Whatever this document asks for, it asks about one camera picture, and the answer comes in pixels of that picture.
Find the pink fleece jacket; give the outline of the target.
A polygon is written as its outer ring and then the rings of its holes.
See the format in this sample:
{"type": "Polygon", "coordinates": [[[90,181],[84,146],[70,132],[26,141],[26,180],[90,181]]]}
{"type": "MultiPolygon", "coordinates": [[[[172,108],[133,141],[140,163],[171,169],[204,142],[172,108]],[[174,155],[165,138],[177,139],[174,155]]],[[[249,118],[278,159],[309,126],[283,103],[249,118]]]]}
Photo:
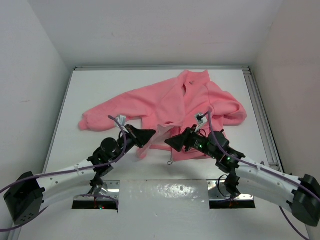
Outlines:
{"type": "Polygon", "coordinates": [[[203,159],[195,149],[180,152],[163,143],[165,137],[181,134],[197,123],[195,115],[211,111],[211,123],[216,131],[225,126],[238,126],[247,118],[243,105],[229,92],[211,81],[208,71],[183,71],[179,76],[142,88],[127,91],[82,115],[80,130],[107,131],[115,127],[108,116],[126,116],[127,120],[140,118],[143,129],[156,133],[143,148],[136,151],[138,158],[148,150],[170,151],[174,161],[203,159]]]}

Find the silver zipper pull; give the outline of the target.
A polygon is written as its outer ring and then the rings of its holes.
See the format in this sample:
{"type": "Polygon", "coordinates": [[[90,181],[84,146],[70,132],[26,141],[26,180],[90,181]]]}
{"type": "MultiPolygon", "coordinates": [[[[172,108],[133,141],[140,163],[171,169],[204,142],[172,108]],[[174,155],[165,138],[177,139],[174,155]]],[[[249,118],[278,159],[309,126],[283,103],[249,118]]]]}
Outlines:
{"type": "Polygon", "coordinates": [[[173,153],[171,153],[170,159],[169,159],[169,161],[167,162],[167,165],[170,166],[170,165],[172,165],[173,163],[174,163],[174,158],[173,158],[173,153]]]}

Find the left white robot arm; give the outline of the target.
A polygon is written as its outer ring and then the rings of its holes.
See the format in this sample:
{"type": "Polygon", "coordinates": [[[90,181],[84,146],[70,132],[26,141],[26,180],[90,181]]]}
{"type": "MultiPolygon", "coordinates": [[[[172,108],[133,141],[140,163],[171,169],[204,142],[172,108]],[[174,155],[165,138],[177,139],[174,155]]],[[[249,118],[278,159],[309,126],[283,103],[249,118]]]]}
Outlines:
{"type": "Polygon", "coordinates": [[[87,195],[102,185],[102,177],[133,147],[142,149],[156,134],[127,124],[119,138],[105,138],[87,159],[57,172],[23,173],[6,188],[3,198],[16,226],[25,225],[48,206],[78,195],[87,195]]]}

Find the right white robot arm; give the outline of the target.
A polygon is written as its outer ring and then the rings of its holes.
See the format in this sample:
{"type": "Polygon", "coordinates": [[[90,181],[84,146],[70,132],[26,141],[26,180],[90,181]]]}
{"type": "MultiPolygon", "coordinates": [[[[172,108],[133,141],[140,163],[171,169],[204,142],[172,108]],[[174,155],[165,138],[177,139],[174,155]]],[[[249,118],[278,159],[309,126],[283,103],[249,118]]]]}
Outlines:
{"type": "Polygon", "coordinates": [[[318,226],[320,184],[315,177],[290,175],[258,163],[231,148],[222,131],[202,136],[194,126],[188,127],[165,143],[178,152],[196,150],[215,159],[218,169],[227,174],[224,188],[229,195],[252,195],[286,209],[305,225],[318,226]]]}

